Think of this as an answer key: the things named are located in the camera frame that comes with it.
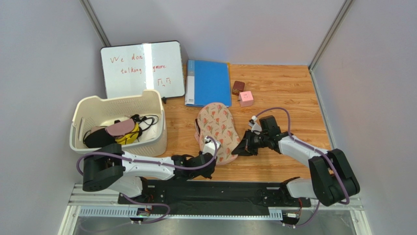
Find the floral pink laundry bag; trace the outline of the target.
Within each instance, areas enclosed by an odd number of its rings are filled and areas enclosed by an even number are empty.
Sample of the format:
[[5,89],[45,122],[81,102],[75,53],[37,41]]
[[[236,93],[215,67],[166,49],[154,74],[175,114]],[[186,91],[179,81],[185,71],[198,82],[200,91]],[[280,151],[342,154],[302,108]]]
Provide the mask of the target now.
[[217,165],[226,165],[237,158],[232,151],[241,141],[235,126],[234,118],[229,109],[219,102],[206,105],[195,119],[195,138],[200,150],[204,149],[205,137],[213,137],[220,147],[217,153]]

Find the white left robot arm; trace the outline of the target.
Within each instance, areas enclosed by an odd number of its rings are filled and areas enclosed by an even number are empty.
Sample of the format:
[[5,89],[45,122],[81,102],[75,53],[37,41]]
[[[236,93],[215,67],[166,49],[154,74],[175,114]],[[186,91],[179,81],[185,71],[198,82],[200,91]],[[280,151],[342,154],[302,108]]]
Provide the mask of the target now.
[[173,155],[155,158],[123,151],[121,144],[111,143],[86,153],[76,162],[83,177],[83,191],[104,189],[118,191],[134,198],[146,192],[145,178],[163,181],[188,181],[196,177],[211,179],[216,166],[225,163],[238,142],[226,144],[217,138],[205,136],[199,155]]

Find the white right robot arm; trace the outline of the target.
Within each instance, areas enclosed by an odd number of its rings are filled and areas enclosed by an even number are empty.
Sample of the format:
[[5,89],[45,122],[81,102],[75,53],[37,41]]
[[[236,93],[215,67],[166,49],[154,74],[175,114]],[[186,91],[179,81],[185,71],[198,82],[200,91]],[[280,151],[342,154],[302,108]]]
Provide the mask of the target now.
[[284,194],[292,198],[314,198],[324,206],[331,206],[347,204],[351,196],[360,192],[359,182],[342,150],[317,148],[283,132],[274,116],[262,117],[260,123],[256,121],[256,116],[250,119],[251,129],[245,132],[233,153],[253,156],[260,148],[269,148],[308,167],[310,179],[295,177],[283,182]]

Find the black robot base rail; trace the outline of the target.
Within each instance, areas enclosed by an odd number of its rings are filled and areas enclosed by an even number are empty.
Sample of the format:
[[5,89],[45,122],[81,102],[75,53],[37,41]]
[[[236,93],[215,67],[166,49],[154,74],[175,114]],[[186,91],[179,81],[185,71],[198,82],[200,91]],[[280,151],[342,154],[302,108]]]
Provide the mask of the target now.
[[126,199],[113,190],[84,192],[76,185],[69,205],[81,216],[127,217],[133,221],[163,219],[254,219],[299,221],[302,212],[314,211],[311,197],[292,198],[280,183],[149,180],[143,196]]

